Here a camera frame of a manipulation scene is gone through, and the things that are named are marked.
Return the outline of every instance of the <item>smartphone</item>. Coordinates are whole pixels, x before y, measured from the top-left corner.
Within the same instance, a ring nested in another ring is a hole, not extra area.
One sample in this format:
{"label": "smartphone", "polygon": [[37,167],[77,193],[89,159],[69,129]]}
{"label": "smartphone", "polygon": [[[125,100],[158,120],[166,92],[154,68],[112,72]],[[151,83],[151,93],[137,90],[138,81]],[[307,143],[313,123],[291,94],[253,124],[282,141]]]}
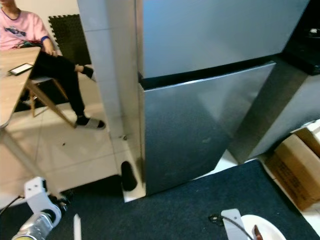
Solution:
{"label": "smartphone", "polygon": [[29,63],[24,63],[20,66],[17,66],[11,70],[8,71],[8,73],[10,75],[15,75],[18,76],[20,74],[23,74],[24,72],[28,71],[29,69],[32,69],[33,65],[29,64]]}

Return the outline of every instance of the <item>freezer drawer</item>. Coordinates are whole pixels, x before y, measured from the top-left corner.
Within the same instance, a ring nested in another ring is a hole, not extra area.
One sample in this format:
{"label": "freezer drawer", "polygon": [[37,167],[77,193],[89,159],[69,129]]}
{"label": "freezer drawer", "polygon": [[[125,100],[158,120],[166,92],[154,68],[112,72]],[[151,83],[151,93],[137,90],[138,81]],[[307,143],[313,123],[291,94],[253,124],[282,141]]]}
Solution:
{"label": "freezer drawer", "polygon": [[215,168],[274,65],[148,90],[140,86],[147,194]]}

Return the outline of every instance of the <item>pink t-shirt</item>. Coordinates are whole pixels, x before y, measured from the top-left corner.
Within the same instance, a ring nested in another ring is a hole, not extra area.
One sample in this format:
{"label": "pink t-shirt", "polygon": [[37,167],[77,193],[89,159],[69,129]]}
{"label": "pink t-shirt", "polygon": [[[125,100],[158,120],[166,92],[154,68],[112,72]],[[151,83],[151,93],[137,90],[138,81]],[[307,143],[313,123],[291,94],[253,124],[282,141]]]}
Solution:
{"label": "pink t-shirt", "polygon": [[0,10],[0,50],[23,48],[32,44],[42,44],[49,38],[41,18],[29,11],[20,11],[17,19],[11,19]]}

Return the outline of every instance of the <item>wooden table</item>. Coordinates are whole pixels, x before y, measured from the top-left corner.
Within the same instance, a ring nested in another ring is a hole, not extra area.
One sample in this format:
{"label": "wooden table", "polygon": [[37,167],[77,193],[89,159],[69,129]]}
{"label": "wooden table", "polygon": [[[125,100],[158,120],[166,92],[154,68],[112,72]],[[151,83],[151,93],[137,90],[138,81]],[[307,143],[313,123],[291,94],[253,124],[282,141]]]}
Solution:
{"label": "wooden table", "polygon": [[34,176],[43,177],[47,180],[48,189],[53,195],[61,197],[59,191],[48,180],[45,173],[34,164],[34,161],[25,153],[25,151],[6,131],[6,126],[15,111],[20,95],[25,87],[41,91],[35,85],[30,85],[28,81],[31,70],[22,73],[19,76],[7,76],[8,70],[17,66],[28,63],[34,65],[40,53],[40,47],[30,47],[13,49],[0,52],[0,143],[6,147],[20,160]]}

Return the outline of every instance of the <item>white plate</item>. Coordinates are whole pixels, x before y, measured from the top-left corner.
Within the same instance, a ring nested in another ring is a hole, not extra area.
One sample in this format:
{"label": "white plate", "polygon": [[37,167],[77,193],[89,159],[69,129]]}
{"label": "white plate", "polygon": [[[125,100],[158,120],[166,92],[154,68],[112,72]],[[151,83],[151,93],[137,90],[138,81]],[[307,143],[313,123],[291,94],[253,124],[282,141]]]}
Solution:
{"label": "white plate", "polygon": [[254,226],[256,225],[263,237],[263,240],[286,240],[285,236],[268,220],[256,215],[244,215],[241,217],[244,229],[254,237]]}

